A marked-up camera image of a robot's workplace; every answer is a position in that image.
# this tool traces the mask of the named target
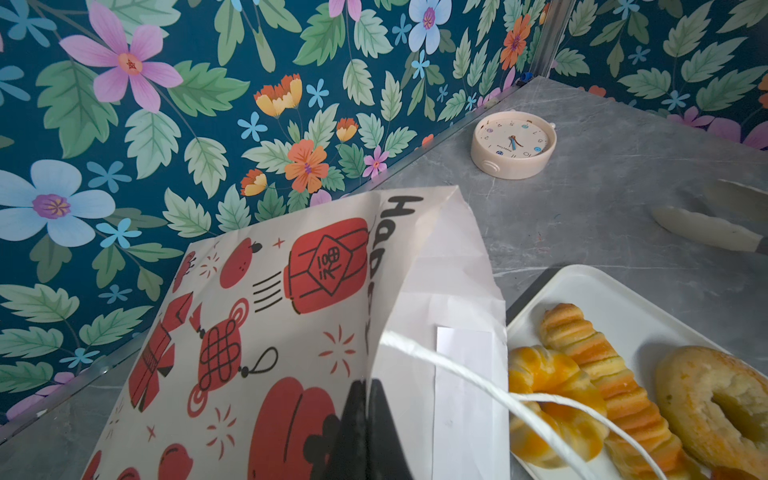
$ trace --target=light blue flower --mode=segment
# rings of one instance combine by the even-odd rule
[[[73,369],[78,365],[78,363],[82,363],[83,365],[87,365],[88,363],[93,363],[94,361],[91,359],[92,356],[96,356],[99,354],[99,350],[94,350],[93,352],[85,352],[84,348],[79,348],[74,351],[74,356],[68,356],[65,359],[61,359],[58,362],[59,363],[66,363],[71,362],[69,365],[67,365],[68,368]]]
[[[620,14],[621,13],[621,19],[626,20],[629,16],[629,12],[637,12],[640,10],[639,5],[634,4],[634,0],[619,0],[619,6],[616,7],[614,10],[614,14]]]
[[[7,67],[0,68],[0,106],[5,103],[5,98],[2,95],[2,91],[18,98],[21,101],[29,101],[29,94],[23,91],[19,87],[14,87],[11,84],[5,83],[10,80],[18,80],[24,76],[24,72],[15,65],[9,65]]]
[[[637,48],[634,49],[634,53],[627,58],[632,60],[632,65],[637,65],[638,61],[646,61],[645,55],[648,55],[649,52],[650,48],[643,50],[643,46],[638,45]]]
[[[400,41],[402,41],[402,43],[406,43],[408,41],[408,36],[406,35],[406,33],[411,31],[411,28],[413,28],[413,25],[411,24],[406,25],[406,14],[401,13],[400,26],[395,25],[394,27],[392,27],[392,33],[397,35],[395,37],[395,46],[397,46],[397,44],[400,43]]]
[[[16,13],[11,12],[7,8],[0,7],[0,18],[16,24],[8,30],[8,37],[14,40],[22,40],[27,36],[27,30],[29,30],[29,33],[32,34],[32,37],[40,45],[50,47],[51,42],[48,41],[38,28],[55,30],[56,24],[47,18],[29,18],[29,4],[27,0],[11,0],[11,5],[16,9]]]
[[[240,138],[243,140],[248,138],[248,135],[250,135],[255,141],[261,141],[261,138],[259,138],[259,132],[265,132],[267,130],[266,125],[259,125],[258,112],[253,112],[250,114],[250,123],[241,118],[237,121],[237,124],[242,128],[245,128],[243,134],[240,135]]]
[[[123,162],[121,161],[112,162],[112,165],[109,166],[109,171],[106,171],[104,167],[97,164],[96,162],[88,162],[85,164],[85,166],[93,173],[99,175],[98,177],[88,182],[88,186],[90,188],[96,188],[96,187],[100,187],[101,185],[107,184],[107,186],[109,187],[109,191],[112,192],[113,194],[116,194],[118,190],[120,190],[120,187],[118,186],[118,182],[131,181],[131,178],[128,175],[116,174],[123,167]]]
[[[429,60],[424,59],[424,51],[419,54],[419,60],[414,60],[411,62],[411,66],[416,69],[416,71],[413,72],[413,77],[421,77],[424,78],[424,69],[429,66]]]
[[[309,106],[310,108],[317,102],[317,106],[320,108],[323,108],[323,97],[328,96],[328,91],[323,90],[323,84],[326,83],[325,80],[322,78],[317,81],[317,87],[313,87],[312,85],[306,86],[306,93],[311,94],[312,98],[310,98]]]
[[[96,230],[102,233],[109,234],[109,237],[103,239],[101,243],[99,243],[99,245],[101,245],[101,248],[107,248],[117,240],[121,247],[123,248],[130,247],[131,244],[128,243],[128,240],[125,240],[125,237],[135,238],[141,235],[141,232],[139,230],[132,230],[129,232],[128,231],[129,228],[131,228],[130,218],[124,218],[123,220],[120,220],[120,223],[118,223],[117,229],[115,229],[109,223],[98,224],[96,226]]]
[[[667,100],[662,100],[661,104],[669,105],[669,107],[667,107],[667,110],[672,111],[674,110],[675,107],[684,108],[685,102],[683,100],[686,100],[688,98],[690,98],[690,94],[679,95],[677,93],[677,90],[672,90],[672,93],[670,93],[670,97]]]
[[[443,98],[448,94],[448,85],[443,85],[442,87],[438,88],[438,91],[440,92],[440,95],[437,96],[437,101],[442,101]]]

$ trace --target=pink flower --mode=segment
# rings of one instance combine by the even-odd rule
[[[691,107],[685,111],[683,117],[680,115],[668,115],[667,120],[673,121],[676,124],[688,125],[689,127],[705,127],[715,119],[712,115],[703,115],[697,118],[698,114],[699,109]]]
[[[757,150],[768,147],[768,121],[764,121],[753,128],[744,139],[744,142],[741,141],[741,125],[728,118],[715,118],[710,123],[707,131],[712,135],[738,144],[745,144],[747,147],[756,148]]]
[[[362,175],[364,177],[370,176],[371,178],[375,178],[376,175],[386,171],[386,164],[384,162],[387,158],[389,158],[389,152],[382,152],[381,145],[376,145],[376,149],[373,151],[373,156],[366,155],[366,157],[362,159],[366,162],[366,165],[368,165]]]
[[[346,2],[346,10],[349,12],[349,16],[355,22],[359,22],[360,12],[362,11],[362,2],[360,0],[330,0],[328,13],[331,18],[341,15],[341,11],[344,9],[344,2]]]
[[[163,49],[163,35],[160,27],[155,25],[136,27],[129,50],[123,24],[112,10],[99,2],[91,2],[88,11],[91,27],[109,48],[83,35],[64,38],[59,45],[83,65],[114,67],[94,80],[96,98],[103,102],[121,100],[125,96],[130,80],[136,103],[152,113],[160,111],[160,95],[147,79],[166,88],[177,87],[183,81],[179,72],[169,64],[146,61]]]

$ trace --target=paper bag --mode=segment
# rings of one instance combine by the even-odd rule
[[[445,456],[435,369],[379,338],[487,332],[506,388],[504,310],[457,187],[369,192],[192,243],[83,478],[430,479]],[[446,461],[508,478],[507,413],[482,415],[490,452]],[[447,449],[464,448],[461,424]]]

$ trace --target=gray countertop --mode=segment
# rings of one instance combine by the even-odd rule
[[[651,207],[672,205],[768,234],[701,200],[718,178],[768,189],[768,153],[543,78],[490,112],[509,108],[557,125],[557,149],[539,175],[483,174],[469,158],[473,123],[383,187],[460,186],[510,317],[557,268],[584,263],[768,373],[768,258],[691,243],[650,217]],[[0,445],[0,478],[80,478],[133,359]]]

